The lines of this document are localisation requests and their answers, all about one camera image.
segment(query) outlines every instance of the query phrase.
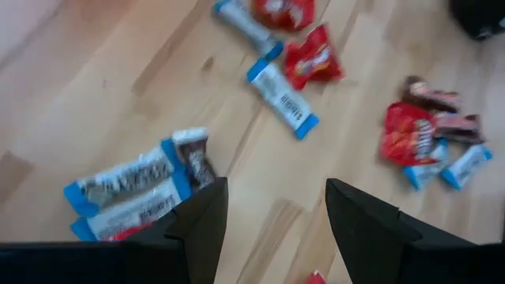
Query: red wrapper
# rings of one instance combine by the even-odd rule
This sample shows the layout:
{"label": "red wrapper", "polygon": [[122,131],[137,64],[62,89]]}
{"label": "red wrapper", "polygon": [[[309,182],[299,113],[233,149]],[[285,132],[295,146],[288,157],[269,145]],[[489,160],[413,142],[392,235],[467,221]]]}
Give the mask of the red wrapper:
{"label": "red wrapper", "polygon": [[310,32],[301,46],[288,43],[284,63],[286,77],[297,90],[301,90],[310,80],[328,82],[343,78],[343,71],[324,25]]}
{"label": "red wrapper", "polygon": [[151,224],[129,228],[129,229],[124,230],[121,233],[113,236],[113,237],[110,237],[109,241],[124,241],[129,236],[131,236],[133,234],[137,234],[137,233],[139,233],[140,231],[142,231],[143,229],[145,229],[145,228],[147,228],[149,226],[151,226]]}
{"label": "red wrapper", "polygon": [[384,158],[401,166],[428,165],[436,120],[428,111],[406,103],[387,108],[381,151]]}
{"label": "red wrapper", "polygon": [[306,284],[326,284],[326,280],[318,271],[312,273],[307,280]]}
{"label": "red wrapper", "polygon": [[253,0],[256,18],[269,28],[300,31],[314,21],[314,0]]}

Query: wooden floor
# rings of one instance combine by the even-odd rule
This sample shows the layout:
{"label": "wooden floor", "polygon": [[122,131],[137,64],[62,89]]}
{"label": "wooden floor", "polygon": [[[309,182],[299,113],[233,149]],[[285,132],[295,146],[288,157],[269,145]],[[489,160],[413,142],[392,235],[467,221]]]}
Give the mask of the wooden floor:
{"label": "wooden floor", "polygon": [[[210,1],[63,2],[0,54],[0,241],[75,240],[65,185],[200,125],[230,183],[216,283],[303,283],[315,269],[350,282],[321,200],[328,177],[470,241],[500,240],[505,37],[468,40],[444,3],[317,0],[346,79],[305,89],[321,123],[297,141],[245,83],[257,55]],[[495,159],[462,192],[441,181],[414,192],[377,155],[384,111],[411,73],[482,115]]]}

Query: candy bar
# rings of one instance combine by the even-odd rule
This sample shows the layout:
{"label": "candy bar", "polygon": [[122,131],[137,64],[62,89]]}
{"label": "candy bar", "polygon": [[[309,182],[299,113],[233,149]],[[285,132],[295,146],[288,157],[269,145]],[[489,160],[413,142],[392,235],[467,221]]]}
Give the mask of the candy bar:
{"label": "candy bar", "polygon": [[444,137],[466,144],[482,144],[481,120],[477,114],[465,117],[459,114],[440,113],[436,115],[435,137]]}
{"label": "candy bar", "polygon": [[92,217],[118,198],[152,189],[177,170],[183,171],[184,165],[178,160],[172,141],[164,140],[136,161],[75,181],[64,189],[64,194],[77,214]]}
{"label": "candy bar", "polygon": [[247,72],[247,81],[254,85],[261,97],[294,130],[302,140],[319,123],[310,105],[298,94],[274,63],[264,59]]}
{"label": "candy bar", "polygon": [[403,173],[409,178],[416,191],[421,190],[430,180],[449,166],[450,156],[447,141],[444,139],[439,140],[438,146],[432,151],[430,156],[438,162],[432,165],[407,166],[403,168]]}
{"label": "candy bar", "polygon": [[474,145],[442,172],[442,178],[453,188],[461,190],[477,170],[490,159],[492,159],[492,153],[487,147],[483,144]]}
{"label": "candy bar", "polygon": [[153,223],[179,203],[181,197],[170,178],[139,196],[107,208],[94,217],[78,219],[70,229],[82,241],[114,240],[124,235],[124,232],[133,232],[134,228]]}
{"label": "candy bar", "polygon": [[240,0],[218,2],[214,5],[214,11],[222,19],[243,31],[254,43],[261,56],[268,61],[276,59],[282,53],[283,43],[252,18]]}
{"label": "candy bar", "polygon": [[217,178],[206,155],[207,139],[206,128],[176,131],[172,136],[178,152],[189,168],[189,180],[196,190],[210,185]]}
{"label": "candy bar", "polygon": [[408,76],[402,90],[402,101],[426,110],[457,113],[461,109],[462,99],[457,92],[433,90],[419,76]]}

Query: candy wrapper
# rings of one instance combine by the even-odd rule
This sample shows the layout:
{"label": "candy wrapper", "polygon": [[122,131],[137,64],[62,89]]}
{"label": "candy wrapper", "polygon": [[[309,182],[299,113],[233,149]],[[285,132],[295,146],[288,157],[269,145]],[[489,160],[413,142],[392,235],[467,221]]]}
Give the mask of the candy wrapper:
{"label": "candy wrapper", "polygon": [[326,280],[318,271],[313,272],[309,279],[307,279],[306,284],[326,284]]}
{"label": "candy wrapper", "polygon": [[432,151],[430,157],[439,162],[432,165],[407,166],[403,168],[403,173],[409,178],[409,181],[416,191],[423,189],[429,181],[449,166],[451,157],[449,155],[449,145],[447,141],[440,139],[438,141],[438,146]]}
{"label": "candy wrapper", "polygon": [[457,113],[462,98],[457,92],[436,91],[419,76],[408,76],[402,90],[402,101],[426,110]]}
{"label": "candy wrapper", "polygon": [[482,144],[485,141],[481,134],[481,117],[477,114],[465,117],[459,114],[437,114],[435,137],[465,144]]}
{"label": "candy wrapper", "polygon": [[206,128],[176,131],[172,140],[188,166],[189,180],[195,190],[200,190],[215,181],[217,175],[207,158]]}
{"label": "candy wrapper", "polygon": [[406,103],[393,103],[387,108],[381,153],[401,166],[437,163],[432,158],[435,118],[426,110]]}
{"label": "candy wrapper", "polygon": [[297,90],[310,80],[328,82],[344,76],[325,25],[310,32],[302,45],[289,43],[284,63],[286,77]]}
{"label": "candy wrapper", "polygon": [[[136,161],[73,182],[64,189],[64,194],[78,215],[92,217],[117,199],[152,189],[174,172],[184,170],[172,140],[164,140]],[[175,175],[175,185],[183,198],[191,193],[184,174]]]}
{"label": "candy wrapper", "polygon": [[91,218],[80,218],[70,229],[82,241],[110,241],[128,237],[149,226],[182,202],[173,178]]}
{"label": "candy wrapper", "polygon": [[137,233],[141,232],[143,229],[150,227],[151,224],[142,225],[142,226],[134,226],[132,228],[126,229],[126,230],[116,234],[115,236],[109,237],[107,240],[108,241],[124,241],[129,236],[131,236],[133,234],[137,234]]}
{"label": "candy wrapper", "polygon": [[284,48],[267,28],[255,21],[240,0],[222,0],[214,5],[215,14],[238,28],[251,39],[255,48],[266,60],[276,59]]}
{"label": "candy wrapper", "polygon": [[247,72],[247,81],[256,87],[263,100],[302,140],[319,123],[312,113],[309,103],[296,92],[275,63],[263,59]]}
{"label": "candy wrapper", "polygon": [[442,172],[442,178],[461,190],[466,182],[488,161],[492,153],[483,144],[470,147],[466,153]]}
{"label": "candy wrapper", "polygon": [[295,32],[314,21],[316,4],[314,0],[252,0],[252,11],[269,28]]}

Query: brown candy wrapper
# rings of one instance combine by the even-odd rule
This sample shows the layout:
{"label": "brown candy wrapper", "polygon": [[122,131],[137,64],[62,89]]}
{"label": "brown candy wrapper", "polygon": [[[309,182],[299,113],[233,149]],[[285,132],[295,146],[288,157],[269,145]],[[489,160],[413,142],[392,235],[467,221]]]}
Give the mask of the brown candy wrapper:
{"label": "brown candy wrapper", "polygon": [[481,118],[477,114],[465,117],[459,114],[437,114],[434,137],[443,137],[465,144],[482,144],[485,141],[481,133]]}
{"label": "brown candy wrapper", "polygon": [[207,158],[208,132],[206,128],[181,130],[174,133],[172,141],[188,167],[193,191],[210,185],[217,178],[214,167]]}
{"label": "brown candy wrapper", "polygon": [[402,86],[402,101],[426,110],[459,112],[462,99],[457,92],[434,90],[423,78],[408,76]]}

